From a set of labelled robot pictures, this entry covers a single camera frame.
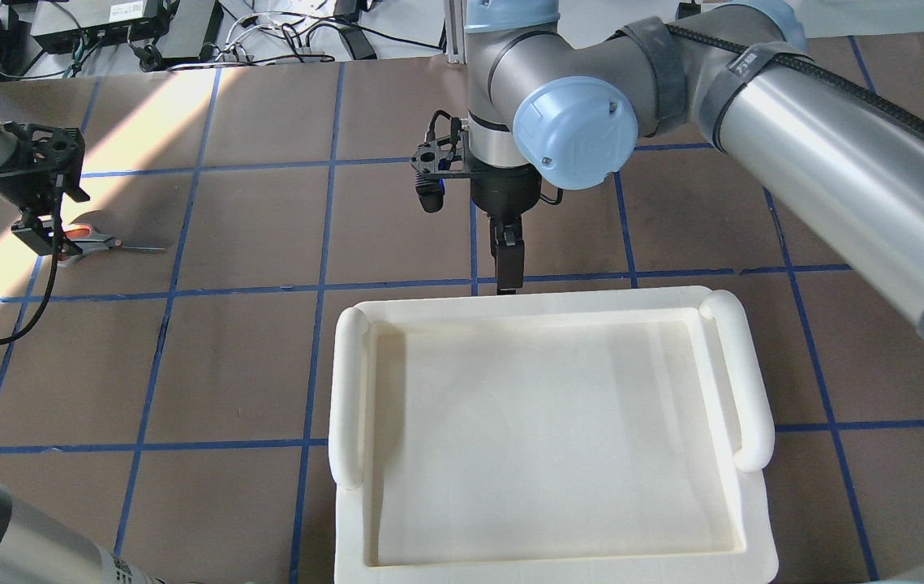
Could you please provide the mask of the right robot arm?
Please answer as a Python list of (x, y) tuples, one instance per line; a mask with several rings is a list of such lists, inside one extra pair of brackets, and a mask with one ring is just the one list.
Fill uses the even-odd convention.
[(598, 45), (556, 1), (469, 1), (477, 161), (594, 187), (688, 123), (865, 278), (924, 340), (924, 121), (806, 54), (783, 1), (648, 18)]

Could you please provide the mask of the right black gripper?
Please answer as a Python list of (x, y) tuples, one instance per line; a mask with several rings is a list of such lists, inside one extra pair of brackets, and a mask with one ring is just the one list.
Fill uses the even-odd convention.
[[(490, 169), (470, 178), (473, 203), (491, 218), (491, 253), (495, 262), (497, 294), (523, 288), (525, 243), (520, 217), (532, 210), (542, 195), (542, 174), (534, 166)], [(513, 218), (502, 221), (500, 218)]]

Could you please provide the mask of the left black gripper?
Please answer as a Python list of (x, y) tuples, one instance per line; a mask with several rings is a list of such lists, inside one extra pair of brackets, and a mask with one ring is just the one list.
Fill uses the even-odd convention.
[(51, 256), (54, 261), (64, 259), (64, 240), (54, 246), (63, 184), (61, 171), (54, 169), (0, 170), (0, 197), (20, 213), (11, 233), (37, 256)]

